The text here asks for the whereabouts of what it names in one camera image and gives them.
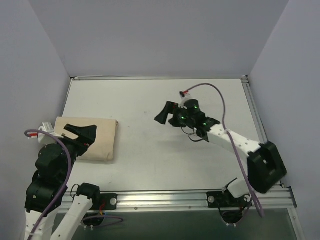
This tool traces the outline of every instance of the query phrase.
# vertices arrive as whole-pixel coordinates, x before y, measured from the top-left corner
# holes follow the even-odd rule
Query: beige towel
[[[114,159],[114,144],[118,121],[113,119],[101,118],[82,118],[82,117],[58,117],[55,121],[54,132],[65,134],[68,138],[76,139],[77,136],[64,130],[66,124],[85,127],[96,125],[96,139],[88,151],[79,156],[77,160],[84,161],[110,161]]]

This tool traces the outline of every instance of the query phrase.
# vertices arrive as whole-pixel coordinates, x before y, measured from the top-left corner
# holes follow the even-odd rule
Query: beige cloth
[[[82,117],[58,117],[55,121],[54,132],[62,135],[65,134],[68,138],[76,139],[77,136],[64,130],[66,124],[86,127],[96,125],[96,139],[88,151],[79,156],[78,160],[84,161],[110,161],[114,159],[115,136],[118,126],[118,121],[113,119],[102,118],[82,118]]]

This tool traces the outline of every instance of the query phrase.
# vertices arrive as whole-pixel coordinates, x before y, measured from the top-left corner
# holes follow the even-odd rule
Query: white tabletop
[[[221,90],[227,127],[258,141],[240,79],[73,81],[63,117],[116,119],[119,126],[114,160],[77,161],[69,188],[91,183],[102,191],[221,189],[241,177],[234,154],[204,141],[191,142],[180,128],[154,121],[166,101],[179,103],[180,91],[204,82]],[[201,86],[190,93],[208,117],[221,120],[222,101],[212,87]]]

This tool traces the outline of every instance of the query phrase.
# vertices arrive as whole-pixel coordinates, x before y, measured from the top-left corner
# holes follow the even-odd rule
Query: screw
[[[117,204],[117,199],[115,199],[114,197],[110,199],[110,204],[112,206],[116,205]]]
[[[213,204],[215,202],[215,197],[214,196],[209,196],[208,197],[208,202]]]

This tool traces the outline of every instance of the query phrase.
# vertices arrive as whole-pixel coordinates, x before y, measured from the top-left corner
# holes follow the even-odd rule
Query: white table
[[[234,154],[204,141],[191,142],[180,128],[154,121],[166,101],[179,103],[180,91],[204,82],[221,90],[227,127],[258,141],[240,79],[73,81],[63,117],[116,119],[119,127],[114,160],[107,164],[77,161],[69,189],[82,183],[98,185],[102,191],[221,189],[234,178],[241,178]],[[207,116],[221,120],[223,107],[216,90],[201,86],[190,93]]]

